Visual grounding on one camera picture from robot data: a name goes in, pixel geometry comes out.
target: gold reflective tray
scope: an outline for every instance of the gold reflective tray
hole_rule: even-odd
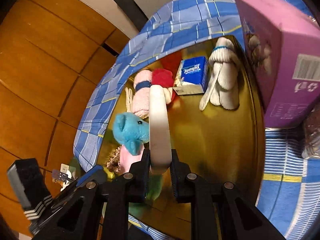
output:
[[[202,95],[177,96],[168,107],[172,148],[180,161],[192,172],[208,181],[235,183],[242,193],[255,203],[258,197],[264,167],[265,137],[262,108],[253,73],[244,54],[232,36],[227,36],[237,47],[244,65],[238,75],[240,106],[225,110],[208,103],[199,110]],[[183,49],[182,58],[209,56],[217,39]],[[162,67],[160,61],[147,66],[153,70]],[[126,86],[133,89],[131,77]],[[114,117],[126,111],[123,91],[112,114],[98,157],[103,164],[117,143],[112,136]],[[190,204],[176,203],[171,186],[170,171],[163,175],[162,190],[155,200],[130,208],[130,213],[141,222],[172,237],[189,240]]]

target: recycling symbol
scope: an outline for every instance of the recycling symbol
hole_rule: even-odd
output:
[[[317,83],[310,83],[308,85],[308,91],[309,92],[315,91],[317,88],[318,88],[318,84]]]

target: pink plush body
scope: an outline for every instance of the pink plush body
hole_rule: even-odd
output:
[[[143,81],[152,80],[152,72],[150,70],[140,71],[134,78],[133,87]],[[133,96],[132,112],[141,119],[148,117],[149,114],[149,90],[150,88],[141,88]]]
[[[120,149],[120,173],[124,174],[129,172],[131,164],[141,161],[142,153],[144,150],[144,145],[142,144],[139,155],[133,156],[131,153],[128,152],[127,148],[122,145]]]

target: pink box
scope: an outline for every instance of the pink box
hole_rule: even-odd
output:
[[[294,127],[320,94],[320,28],[283,0],[236,0],[265,127]]]

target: tempo tissue pack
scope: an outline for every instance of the tempo tissue pack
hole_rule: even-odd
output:
[[[173,89],[178,95],[203,94],[207,87],[208,61],[206,57],[182,60]]]
[[[294,127],[320,94],[320,28],[283,0],[236,0],[265,127]]]

